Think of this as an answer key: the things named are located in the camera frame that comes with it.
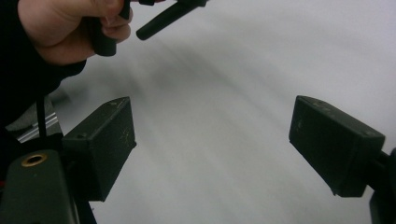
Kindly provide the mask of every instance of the hand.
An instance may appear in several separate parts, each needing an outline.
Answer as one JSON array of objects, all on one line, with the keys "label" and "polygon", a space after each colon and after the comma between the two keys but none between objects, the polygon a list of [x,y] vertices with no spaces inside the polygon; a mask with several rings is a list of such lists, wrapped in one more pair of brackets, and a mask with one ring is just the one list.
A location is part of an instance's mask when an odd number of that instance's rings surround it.
[{"label": "hand", "polygon": [[20,0],[21,24],[41,57],[67,65],[94,55],[86,17],[100,18],[102,31],[121,42],[129,37],[129,20],[118,16],[123,0]]}]

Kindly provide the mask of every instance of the gray floor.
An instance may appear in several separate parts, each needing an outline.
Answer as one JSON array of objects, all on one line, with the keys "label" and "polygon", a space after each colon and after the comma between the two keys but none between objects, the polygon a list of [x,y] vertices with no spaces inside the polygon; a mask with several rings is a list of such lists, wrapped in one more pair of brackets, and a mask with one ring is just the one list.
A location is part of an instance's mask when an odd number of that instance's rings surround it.
[{"label": "gray floor", "polygon": [[[133,3],[133,30],[172,3]],[[333,196],[288,134],[307,95],[396,147],[395,12],[393,0],[211,0],[89,59],[51,95],[63,132],[130,96],[138,144],[92,203],[98,223],[371,223],[372,190]]]}]

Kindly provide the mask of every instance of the white backdrop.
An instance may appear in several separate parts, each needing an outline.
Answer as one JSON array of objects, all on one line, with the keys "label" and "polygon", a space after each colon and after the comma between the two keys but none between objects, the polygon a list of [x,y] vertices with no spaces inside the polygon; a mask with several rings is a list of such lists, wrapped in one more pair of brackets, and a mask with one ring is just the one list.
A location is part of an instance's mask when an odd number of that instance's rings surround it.
[{"label": "white backdrop", "polygon": [[173,4],[132,3],[131,38],[51,95],[64,133],[130,96],[138,146],[98,223],[371,223],[289,143],[294,100],[326,101],[396,147],[396,2],[211,0],[147,41]]}]

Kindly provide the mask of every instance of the black sleeve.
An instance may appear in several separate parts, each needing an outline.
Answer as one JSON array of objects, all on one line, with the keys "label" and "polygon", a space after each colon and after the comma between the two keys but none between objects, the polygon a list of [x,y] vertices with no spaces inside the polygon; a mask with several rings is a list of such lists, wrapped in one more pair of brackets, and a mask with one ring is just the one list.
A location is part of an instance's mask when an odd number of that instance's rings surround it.
[{"label": "black sleeve", "polygon": [[37,97],[82,71],[85,61],[67,66],[46,63],[36,52],[18,17],[18,0],[0,0],[0,124],[17,119]]}]

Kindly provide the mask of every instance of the brass screw hole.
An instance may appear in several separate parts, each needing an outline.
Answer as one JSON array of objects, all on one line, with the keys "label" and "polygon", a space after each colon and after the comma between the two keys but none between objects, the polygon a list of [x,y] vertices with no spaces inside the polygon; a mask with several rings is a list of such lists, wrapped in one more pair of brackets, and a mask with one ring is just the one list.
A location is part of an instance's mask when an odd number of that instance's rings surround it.
[{"label": "brass screw hole", "polygon": [[46,154],[35,154],[32,155],[26,159],[24,159],[21,163],[23,167],[32,167],[40,164],[41,162],[45,161],[47,159]]}]

